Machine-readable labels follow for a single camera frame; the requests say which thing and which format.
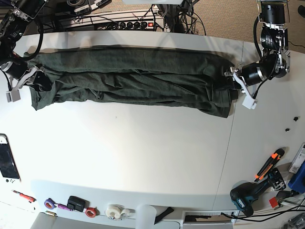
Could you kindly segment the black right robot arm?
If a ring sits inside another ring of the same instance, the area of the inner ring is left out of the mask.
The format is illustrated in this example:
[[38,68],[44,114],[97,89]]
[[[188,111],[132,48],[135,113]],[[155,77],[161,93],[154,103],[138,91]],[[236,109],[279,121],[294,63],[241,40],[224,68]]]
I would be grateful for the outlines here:
[[[4,74],[9,92],[26,85],[38,92],[50,91],[52,83],[41,64],[29,66],[28,62],[40,52],[44,27],[38,17],[47,0],[12,0],[12,8],[0,23],[0,71]],[[39,42],[34,53],[20,57],[14,52],[17,41],[24,35],[28,25],[35,22]]]

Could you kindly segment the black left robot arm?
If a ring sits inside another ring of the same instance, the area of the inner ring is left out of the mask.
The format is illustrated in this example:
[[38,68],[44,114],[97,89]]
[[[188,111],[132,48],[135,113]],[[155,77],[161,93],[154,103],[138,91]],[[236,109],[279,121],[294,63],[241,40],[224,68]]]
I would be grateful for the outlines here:
[[290,50],[287,24],[290,22],[288,1],[258,0],[258,16],[254,21],[253,37],[259,60],[225,73],[229,87],[241,90],[234,79],[245,86],[263,84],[281,78],[290,71]]

